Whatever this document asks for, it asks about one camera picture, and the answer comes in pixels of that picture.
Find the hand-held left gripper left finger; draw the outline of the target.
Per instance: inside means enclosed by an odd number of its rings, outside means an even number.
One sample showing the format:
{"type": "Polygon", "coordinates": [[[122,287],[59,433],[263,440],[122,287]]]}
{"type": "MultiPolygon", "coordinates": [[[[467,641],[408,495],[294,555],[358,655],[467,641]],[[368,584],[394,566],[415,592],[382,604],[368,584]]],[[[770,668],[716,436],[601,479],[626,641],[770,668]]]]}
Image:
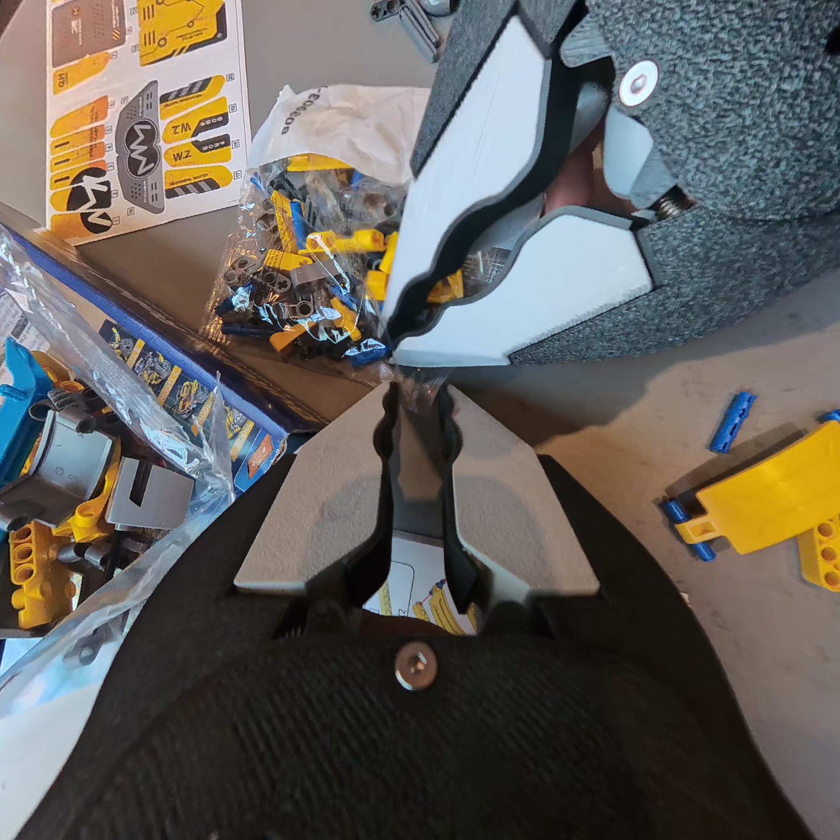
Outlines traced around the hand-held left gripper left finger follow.
{"type": "Polygon", "coordinates": [[[384,383],[301,446],[234,583],[365,604],[392,563],[390,460],[399,388],[384,383]]]}

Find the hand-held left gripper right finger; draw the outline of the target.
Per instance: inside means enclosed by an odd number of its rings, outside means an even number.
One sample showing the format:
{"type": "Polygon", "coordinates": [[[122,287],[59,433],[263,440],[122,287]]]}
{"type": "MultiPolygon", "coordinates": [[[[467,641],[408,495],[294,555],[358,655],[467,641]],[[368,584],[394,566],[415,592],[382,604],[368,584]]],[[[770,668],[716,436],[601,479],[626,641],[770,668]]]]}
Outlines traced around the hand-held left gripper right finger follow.
{"type": "Polygon", "coordinates": [[[534,449],[465,393],[439,393],[445,577],[484,632],[497,610],[590,599],[601,583],[534,449]]]}

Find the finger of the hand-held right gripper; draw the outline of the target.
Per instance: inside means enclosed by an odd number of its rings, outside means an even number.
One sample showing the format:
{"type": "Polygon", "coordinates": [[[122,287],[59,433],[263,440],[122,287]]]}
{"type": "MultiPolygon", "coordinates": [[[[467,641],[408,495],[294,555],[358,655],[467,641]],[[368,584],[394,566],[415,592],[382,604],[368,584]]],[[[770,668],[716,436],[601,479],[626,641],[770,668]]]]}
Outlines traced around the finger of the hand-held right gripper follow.
{"type": "Polygon", "coordinates": [[[505,213],[543,138],[552,60],[510,17],[409,189],[382,316],[413,330],[428,292],[505,213]]]}
{"type": "Polygon", "coordinates": [[[480,292],[395,344],[410,368],[509,365],[511,356],[653,289],[634,219],[565,206],[523,234],[480,292]]]}

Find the blue cardboard kit box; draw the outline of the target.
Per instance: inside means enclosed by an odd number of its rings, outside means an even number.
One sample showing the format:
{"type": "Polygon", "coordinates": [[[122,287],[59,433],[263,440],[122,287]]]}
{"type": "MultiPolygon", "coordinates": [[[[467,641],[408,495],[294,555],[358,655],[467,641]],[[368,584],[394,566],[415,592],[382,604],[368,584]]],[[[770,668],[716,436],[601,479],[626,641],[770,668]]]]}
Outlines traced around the blue cardboard kit box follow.
{"type": "Polygon", "coordinates": [[[326,426],[325,418],[253,367],[103,275],[32,219],[1,207],[2,227],[38,268],[101,312],[103,325],[94,329],[192,438],[209,432],[220,385],[236,497],[326,426]]]}

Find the clear bag of small pins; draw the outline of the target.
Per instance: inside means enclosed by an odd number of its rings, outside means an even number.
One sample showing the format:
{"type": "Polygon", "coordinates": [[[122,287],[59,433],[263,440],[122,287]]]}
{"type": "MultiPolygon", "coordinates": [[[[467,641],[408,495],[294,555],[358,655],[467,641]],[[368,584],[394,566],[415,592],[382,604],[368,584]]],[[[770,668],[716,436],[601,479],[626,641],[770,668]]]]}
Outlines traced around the clear bag of small pins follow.
{"type": "Polygon", "coordinates": [[[394,362],[411,157],[429,87],[285,87],[252,145],[204,334],[229,350],[373,386],[428,413],[446,373],[394,362]]]}

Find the yellow panel brick blue pin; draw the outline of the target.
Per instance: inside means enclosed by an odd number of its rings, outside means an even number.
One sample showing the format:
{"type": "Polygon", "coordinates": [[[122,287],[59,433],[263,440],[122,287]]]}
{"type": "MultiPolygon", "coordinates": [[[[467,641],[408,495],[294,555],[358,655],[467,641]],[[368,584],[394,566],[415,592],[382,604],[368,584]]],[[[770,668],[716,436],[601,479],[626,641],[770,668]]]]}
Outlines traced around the yellow panel brick blue pin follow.
{"type": "Polygon", "coordinates": [[[777,454],[698,490],[696,500],[699,514],[690,514],[675,497],[658,506],[701,562],[717,558],[712,544],[718,540],[747,554],[819,531],[839,510],[838,410],[777,454]]]}

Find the yellow five-hole beam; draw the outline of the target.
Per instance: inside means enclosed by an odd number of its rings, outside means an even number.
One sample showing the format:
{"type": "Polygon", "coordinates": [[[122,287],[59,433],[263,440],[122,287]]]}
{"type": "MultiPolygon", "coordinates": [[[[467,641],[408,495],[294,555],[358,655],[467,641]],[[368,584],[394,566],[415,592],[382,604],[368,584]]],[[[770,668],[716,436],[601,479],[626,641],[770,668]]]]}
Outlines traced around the yellow five-hole beam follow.
{"type": "Polygon", "coordinates": [[[797,538],[803,579],[829,592],[839,592],[839,517],[821,521],[797,538]]]}

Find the person's right hand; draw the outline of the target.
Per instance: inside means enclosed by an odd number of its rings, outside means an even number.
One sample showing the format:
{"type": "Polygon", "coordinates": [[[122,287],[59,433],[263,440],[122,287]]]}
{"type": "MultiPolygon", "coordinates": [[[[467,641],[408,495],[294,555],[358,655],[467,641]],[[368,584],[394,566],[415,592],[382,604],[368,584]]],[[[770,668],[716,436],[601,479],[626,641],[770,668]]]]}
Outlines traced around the person's right hand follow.
{"type": "Polygon", "coordinates": [[[604,127],[602,119],[570,152],[544,193],[542,216],[567,206],[624,216],[635,212],[632,203],[613,194],[606,185],[602,168],[604,127]]]}

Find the open instruction booklet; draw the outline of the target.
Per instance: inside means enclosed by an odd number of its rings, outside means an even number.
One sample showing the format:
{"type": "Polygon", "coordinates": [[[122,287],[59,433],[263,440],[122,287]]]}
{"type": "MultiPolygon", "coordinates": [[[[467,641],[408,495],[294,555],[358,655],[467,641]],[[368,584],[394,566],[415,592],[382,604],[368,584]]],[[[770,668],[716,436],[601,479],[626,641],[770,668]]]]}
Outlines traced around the open instruction booklet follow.
{"type": "Polygon", "coordinates": [[[477,633],[475,607],[460,613],[450,594],[443,542],[408,532],[393,531],[390,572],[364,609],[377,615],[416,618],[456,636],[477,633]]]}

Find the blue long pin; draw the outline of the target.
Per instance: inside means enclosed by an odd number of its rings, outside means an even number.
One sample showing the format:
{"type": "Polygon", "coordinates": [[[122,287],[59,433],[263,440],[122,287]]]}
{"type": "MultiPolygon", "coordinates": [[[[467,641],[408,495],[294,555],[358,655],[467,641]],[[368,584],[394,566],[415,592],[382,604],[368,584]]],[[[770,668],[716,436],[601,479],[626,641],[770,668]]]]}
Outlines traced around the blue long pin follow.
{"type": "Polygon", "coordinates": [[[751,392],[739,392],[735,394],[726,410],[721,415],[721,420],[714,435],[711,436],[708,450],[718,455],[726,455],[740,434],[740,431],[747,421],[757,395],[751,392]]]}

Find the large white label parts bag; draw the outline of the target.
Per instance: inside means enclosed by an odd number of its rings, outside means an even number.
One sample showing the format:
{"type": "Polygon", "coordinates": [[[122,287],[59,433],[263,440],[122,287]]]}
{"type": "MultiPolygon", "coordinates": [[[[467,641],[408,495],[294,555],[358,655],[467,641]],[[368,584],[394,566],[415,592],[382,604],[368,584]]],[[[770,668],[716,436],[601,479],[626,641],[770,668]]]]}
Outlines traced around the large white label parts bag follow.
{"type": "Polygon", "coordinates": [[[43,271],[2,226],[2,290],[22,309],[58,359],[80,375],[144,444],[195,480],[185,523],[152,545],[115,580],[80,605],[19,659],[2,678],[2,723],[13,728],[42,708],[65,715],[64,697],[81,700],[86,720],[127,630],[117,632],[89,665],[73,665],[70,652],[95,630],[124,614],[138,615],[165,574],[235,499],[221,390],[213,381],[209,429],[186,432],[156,402],[151,389],[118,360],[111,346],[77,312],[51,271],[43,271]]]}

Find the sticker sheet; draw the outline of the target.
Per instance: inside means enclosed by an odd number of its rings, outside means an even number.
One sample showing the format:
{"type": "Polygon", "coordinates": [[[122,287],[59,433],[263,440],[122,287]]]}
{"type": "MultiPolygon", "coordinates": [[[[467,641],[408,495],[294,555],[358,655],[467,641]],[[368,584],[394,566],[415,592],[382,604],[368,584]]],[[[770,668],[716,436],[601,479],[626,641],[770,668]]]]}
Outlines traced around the sticker sheet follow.
{"type": "Polygon", "coordinates": [[[48,2],[46,226],[71,245],[237,205],[239,1],[48,2]]]}

